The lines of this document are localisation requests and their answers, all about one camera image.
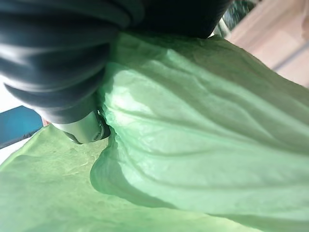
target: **blue surface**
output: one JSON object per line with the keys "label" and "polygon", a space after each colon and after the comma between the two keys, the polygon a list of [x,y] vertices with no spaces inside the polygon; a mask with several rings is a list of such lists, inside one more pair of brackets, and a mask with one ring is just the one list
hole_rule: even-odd
{"label": "blue surface", "polygon": [[0,145],[22,138],[43,126],[41,117],[24,106],[0,114]]}

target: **wooden surface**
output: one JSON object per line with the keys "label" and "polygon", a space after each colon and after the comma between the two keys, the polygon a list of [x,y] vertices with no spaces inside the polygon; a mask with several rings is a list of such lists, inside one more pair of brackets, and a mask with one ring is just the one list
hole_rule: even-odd
{"label": "wooden surface", "polygon": [[227,38],[283,77],[309,87],[309,0],[263,0]]}

